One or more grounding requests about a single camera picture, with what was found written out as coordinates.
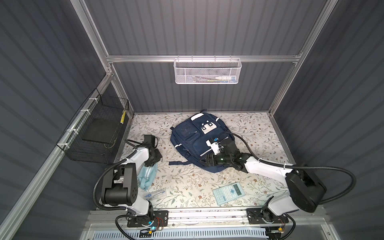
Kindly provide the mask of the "black pad in basket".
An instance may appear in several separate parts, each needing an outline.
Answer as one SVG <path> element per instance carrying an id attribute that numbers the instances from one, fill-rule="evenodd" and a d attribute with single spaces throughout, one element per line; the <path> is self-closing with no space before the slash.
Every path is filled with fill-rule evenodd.
<path id="1" fill-rule="evenodd" d="M 116 121 L 93 119 L 82 136 L 83 141 L 110 144 L 113 141 L 118 123 Z"/>

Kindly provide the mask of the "yellow tag on basket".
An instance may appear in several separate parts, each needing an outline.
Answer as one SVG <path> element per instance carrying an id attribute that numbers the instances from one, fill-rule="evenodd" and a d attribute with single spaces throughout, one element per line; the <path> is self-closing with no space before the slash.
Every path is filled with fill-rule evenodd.
<path id="1" fill-rule="evenodd" d="M 121 116 L 121 120 L 120 120 L 120 123 L 121 123 L 121 124 L 124 124 L 125 117 L 126 117 L 126 110 L 123 110 L 123 112 L 122 112 L 122 116 Z"/>

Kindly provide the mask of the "clear plastic pen bag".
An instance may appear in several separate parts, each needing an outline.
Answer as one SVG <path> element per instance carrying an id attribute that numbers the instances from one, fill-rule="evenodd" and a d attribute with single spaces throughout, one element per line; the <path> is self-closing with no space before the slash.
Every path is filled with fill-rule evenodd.
<path id="1" fill-rule="evenodd" d="M 150 193 L 146 193 L 144 195 L 144 199 L 148 200 L 148 201 L 153 201 L 153 200 L 156 200 L 156 199 L 165 198 L 166 196 L 167 196 L 166 189 L 161 189 L 161 190 L 156 190 L 156 191 L 153 191 L 153 192 L 150 192 Z"/>

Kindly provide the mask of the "light blue pouch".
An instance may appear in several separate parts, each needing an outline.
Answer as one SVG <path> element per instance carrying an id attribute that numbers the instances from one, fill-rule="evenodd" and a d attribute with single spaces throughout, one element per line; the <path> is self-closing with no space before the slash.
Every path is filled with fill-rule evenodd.
<path id="1" fill-rule="evenodd" d="M 158 164 L 154 164 L 151 167 L 142 166 L 138 174 L 139 187 L 143 191 L 147 191 L 153 184 L 158 171 Z"/>

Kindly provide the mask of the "light green calculator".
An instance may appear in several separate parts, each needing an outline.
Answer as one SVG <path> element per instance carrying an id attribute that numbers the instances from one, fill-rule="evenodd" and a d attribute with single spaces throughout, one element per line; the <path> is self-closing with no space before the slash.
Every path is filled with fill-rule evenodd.
<path id="1" fill-rule="evenodd" d="M 232 183 L 213 190 L 214 197 L 219 206 L 244 197 L 246 194 L 240 183 Z"/>

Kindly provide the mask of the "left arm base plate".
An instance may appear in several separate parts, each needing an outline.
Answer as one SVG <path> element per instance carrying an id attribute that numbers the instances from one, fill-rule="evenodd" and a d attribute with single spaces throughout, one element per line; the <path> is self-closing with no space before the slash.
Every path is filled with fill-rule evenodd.
<path id="1" fill-rule="evenodd" d="M 154 211 L 144 216 L 130 216 L 127 219 L 127 227 L 129 228 L 166 227 L 168 225 L 169 211 Z"/>

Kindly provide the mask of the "white mesh wall basket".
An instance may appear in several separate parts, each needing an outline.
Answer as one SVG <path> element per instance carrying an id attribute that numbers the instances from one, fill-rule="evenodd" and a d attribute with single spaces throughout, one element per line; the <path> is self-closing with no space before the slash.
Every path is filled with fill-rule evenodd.
<path id="1" fill-rule="evenodd" d="M 179 85 L 236 85 L 242 70 L 241 60 L 234 58 L 176 58 L 173 66 Z M 236 76 L 237 81 L 217 81 L 218 76 Z"/>

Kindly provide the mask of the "aluminium mounting rail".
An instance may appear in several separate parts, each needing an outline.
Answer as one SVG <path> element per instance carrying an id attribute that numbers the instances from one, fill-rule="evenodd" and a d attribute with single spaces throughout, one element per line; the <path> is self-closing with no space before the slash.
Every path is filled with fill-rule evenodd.
<path id="1" fill-rule="evenodd" d="M 183 208 L 168 209 L 168 227 L 208 227 L 208 226 L 241 226 L 249 224 L 248 207 L 215 207 L 215 208 Z M 115 226 L 115 218 L 121 211 L 91 211 L 85 223 L 90 227 L 106 228 Z M 326 210 L 320 206 L 314 213 L 299 210 L 290 213 L 299 225 L 320 225 L 330 220 Z"/>

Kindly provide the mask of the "navy blue student backpack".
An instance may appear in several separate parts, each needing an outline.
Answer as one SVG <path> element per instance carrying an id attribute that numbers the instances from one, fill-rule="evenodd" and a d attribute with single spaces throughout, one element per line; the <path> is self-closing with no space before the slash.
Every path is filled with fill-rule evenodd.
<path id="1" fill-rule="evenodd" d="M 212 143 L 234 140 L 230 129 L 219 117 L 201 111 L 171 130 L 171 143 L 186 161 L 172 161 L 169 162 L 170 166 L 193 164 L 211 173 L 219 173 L 231 166 L 230 162 L 224 160 L 210 161 L 210 155 L 215 154 Z"/>

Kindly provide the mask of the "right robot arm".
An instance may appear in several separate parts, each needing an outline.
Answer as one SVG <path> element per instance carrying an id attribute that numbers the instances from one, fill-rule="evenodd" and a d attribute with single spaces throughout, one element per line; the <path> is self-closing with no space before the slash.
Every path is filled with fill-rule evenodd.
<path id="1" fill-rule="evenodd" d="M 326 187 L 312 170 L 293 169 L 292 165 L 275 166 L 273 162 L 263 163 L 252 154 L 241 153 L 235 141 L 229 137 L 209 139 L 207 146 L 212 151 L 201 163 L 208 167 L 232 167 L 237 171 L 261 175 L 282 183 L 287 192 L 270 197 L 262 206 L 260 215 L 271 223 L 284 214 L 303 210 L 313 213 L 326 193 Z"/>

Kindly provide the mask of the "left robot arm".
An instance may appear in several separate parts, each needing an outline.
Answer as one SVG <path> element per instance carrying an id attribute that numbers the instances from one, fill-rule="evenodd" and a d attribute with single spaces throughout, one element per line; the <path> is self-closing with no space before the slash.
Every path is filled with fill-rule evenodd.
<path id="1" fill-rule="evenodd" d="M 135 217 L 151 218 L 153 206 L 139 195 L 139 190 L 148 190 L 155 180 L 158 162 L 163 158 L 157 149 L 158 138 L 144 135 L 141 143 L 125 142 L 134 151 L 104 170 L 94 186 L 93 202 L 101 210 L 125 210 Z"/>

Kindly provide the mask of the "white marker in basket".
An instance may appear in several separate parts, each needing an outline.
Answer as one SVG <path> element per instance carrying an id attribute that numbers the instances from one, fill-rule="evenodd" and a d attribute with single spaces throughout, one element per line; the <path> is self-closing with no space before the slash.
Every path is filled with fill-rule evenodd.
<path id="1" fill-rule="evenodd" d="M 222 82 L 236 82 L 237 78 L 236 76 L 218 76 L 215 77 L 215 80 L 222 81 Z"/>

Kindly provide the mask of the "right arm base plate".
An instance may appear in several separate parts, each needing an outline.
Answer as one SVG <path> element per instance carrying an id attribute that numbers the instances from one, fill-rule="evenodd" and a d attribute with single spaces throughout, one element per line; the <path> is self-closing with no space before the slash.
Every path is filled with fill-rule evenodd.
<path id="1" fill-rule="evenodd" d="M 285 215 L 276 216 L 270 210 L 263 208 L 248 208 L 246 215 L 251 225 L 257 224 L 282 224 L 289 222 L 289 218 Z"/>

